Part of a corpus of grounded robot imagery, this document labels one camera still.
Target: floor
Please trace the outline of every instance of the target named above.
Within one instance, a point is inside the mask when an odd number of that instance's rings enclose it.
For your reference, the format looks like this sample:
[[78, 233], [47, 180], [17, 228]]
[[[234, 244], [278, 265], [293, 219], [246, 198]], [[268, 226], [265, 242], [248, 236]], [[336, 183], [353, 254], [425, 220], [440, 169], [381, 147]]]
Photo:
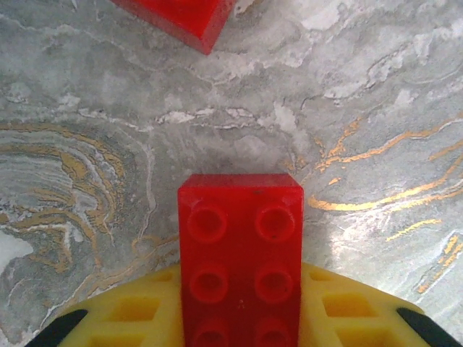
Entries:
[[210, 56], [109, 0], [3, 0], [0, 43], [0, 346], [177, 262], [190, 174], [280, 171], [305, 261], [463, 342], [460, 0], [240, 0]]

